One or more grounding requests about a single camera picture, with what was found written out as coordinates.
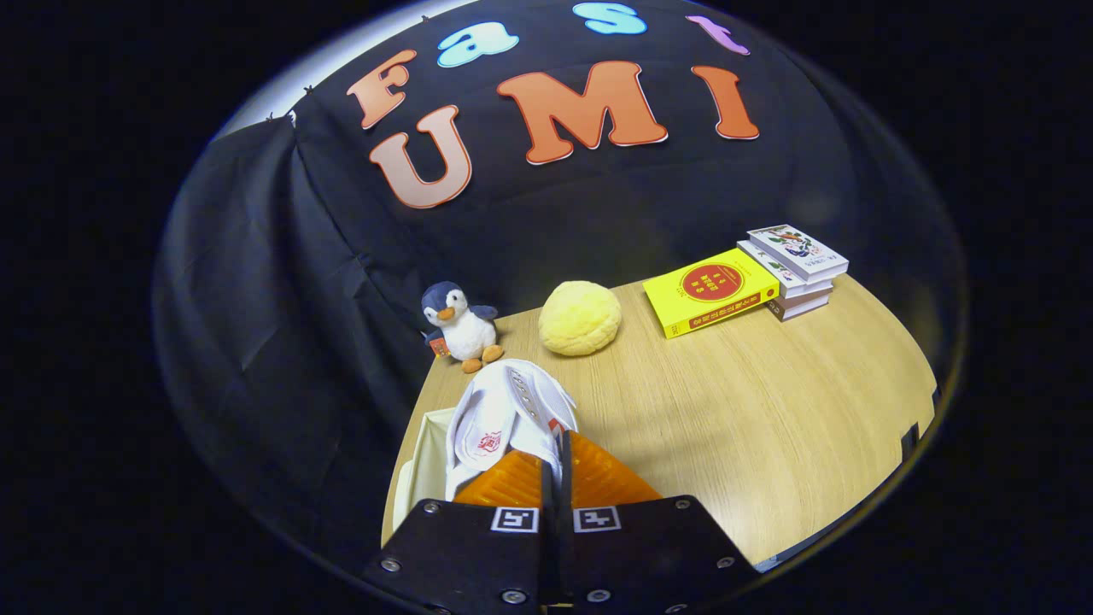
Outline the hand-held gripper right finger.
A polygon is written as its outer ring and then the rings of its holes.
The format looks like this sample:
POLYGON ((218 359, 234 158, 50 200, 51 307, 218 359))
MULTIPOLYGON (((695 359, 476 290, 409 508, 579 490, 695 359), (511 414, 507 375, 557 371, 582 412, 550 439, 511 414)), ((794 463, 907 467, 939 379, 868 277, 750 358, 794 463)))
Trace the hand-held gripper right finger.
POLYGON ((571 439, 559 437, 559 592, 574 614, 708 614, 761 573, 693 495, 578 507, 571 439))

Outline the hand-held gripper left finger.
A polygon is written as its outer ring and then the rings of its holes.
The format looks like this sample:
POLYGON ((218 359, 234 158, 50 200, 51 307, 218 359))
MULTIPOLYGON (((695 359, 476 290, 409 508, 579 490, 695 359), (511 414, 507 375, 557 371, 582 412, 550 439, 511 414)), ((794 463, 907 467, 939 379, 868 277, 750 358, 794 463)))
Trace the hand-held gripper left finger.
POLYGON ((542 506, 418 502, 362 575, 411 614, 542 614, 542 506))

